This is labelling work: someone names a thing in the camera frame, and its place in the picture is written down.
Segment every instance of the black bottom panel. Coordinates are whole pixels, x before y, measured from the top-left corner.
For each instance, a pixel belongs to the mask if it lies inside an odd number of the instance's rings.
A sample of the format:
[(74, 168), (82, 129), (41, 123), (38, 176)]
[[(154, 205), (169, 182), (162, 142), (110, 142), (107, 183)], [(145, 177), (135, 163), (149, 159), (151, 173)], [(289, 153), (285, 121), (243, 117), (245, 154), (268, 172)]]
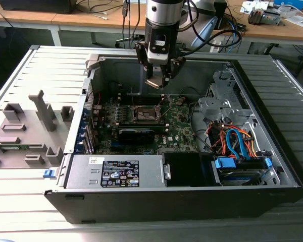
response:
[(258, 217), (278, 204), (302, 198), (303, 189), (68, 195), (46, 192), (45, 196), (70, 223), (112, 223)]

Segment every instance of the metal bracket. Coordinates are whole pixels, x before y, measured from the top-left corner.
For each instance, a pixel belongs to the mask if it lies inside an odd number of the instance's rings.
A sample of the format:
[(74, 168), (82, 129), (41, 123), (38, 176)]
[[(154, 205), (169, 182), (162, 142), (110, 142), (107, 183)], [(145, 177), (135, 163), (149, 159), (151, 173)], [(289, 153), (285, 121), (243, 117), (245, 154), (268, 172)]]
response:
[(99, 66), (99, 62), (105, 61), (105, 58), (100, 58), (99, 54), (89, 54), (85, 60), (86, 69), (92, 70)]

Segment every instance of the sticker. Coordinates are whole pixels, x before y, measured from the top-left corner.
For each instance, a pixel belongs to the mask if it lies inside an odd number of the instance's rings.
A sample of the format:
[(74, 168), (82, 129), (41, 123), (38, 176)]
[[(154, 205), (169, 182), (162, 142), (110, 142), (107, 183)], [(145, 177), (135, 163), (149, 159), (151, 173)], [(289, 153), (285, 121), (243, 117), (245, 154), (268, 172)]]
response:
[(103, 164), (104, 157), (90, 157), (89, 164)]
[(20, 150), (19, 147), (1, 147), (2, 150)]
[(103, 161), (101, 187), (130, 188), (139, 186), (139, 161)]

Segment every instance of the wire bundle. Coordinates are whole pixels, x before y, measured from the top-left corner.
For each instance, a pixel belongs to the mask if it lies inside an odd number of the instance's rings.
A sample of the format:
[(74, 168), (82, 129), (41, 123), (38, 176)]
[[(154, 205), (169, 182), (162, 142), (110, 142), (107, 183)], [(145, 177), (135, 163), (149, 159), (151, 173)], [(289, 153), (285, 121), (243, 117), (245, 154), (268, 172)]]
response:
[(237, 126), (234, 125), (226, 125), (226, 124), (215, 124), (211, 122), (209, 124), (209, 128), (206, 132), (207, 135), (210, 134), (214, 129), (220, 130), (219, 135), (220, 138), (215, 141), (215, 143), (210, 147), (210, 150), (218, 155), (224, 155), (228, 156), (231, 158), (239, 158), (238, 153), (232, 149), (230, 145), (230, 136), (239, 136), (241, 137), (241, 142), (240, 139), (235, 139), (234, 141), (234, 146), (236, 146), (239, 142), (240, 145), (240, 151), (242, 153), (243, 157), (257, 157), (255, 148), (254, 148), (254, 140), (252, 139), (252, 136), (247, 133), (245, 130), (240, 129)]

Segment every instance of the table leg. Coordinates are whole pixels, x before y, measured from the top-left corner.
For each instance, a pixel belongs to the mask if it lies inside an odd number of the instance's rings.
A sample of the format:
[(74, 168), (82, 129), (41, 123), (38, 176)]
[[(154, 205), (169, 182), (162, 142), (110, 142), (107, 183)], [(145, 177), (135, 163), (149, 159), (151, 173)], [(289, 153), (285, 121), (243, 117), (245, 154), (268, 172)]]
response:
[(52, 34), (52, 38), (54, 41), (55, 46), (62, 46), (60, 35), (59, 35), (59, 27), (56, 25), (49, 26), (48, 28), (50, 30), (50, 33)]
[(92, 44), (97, 44), (94, 32), (91, 32), (91, 42)]

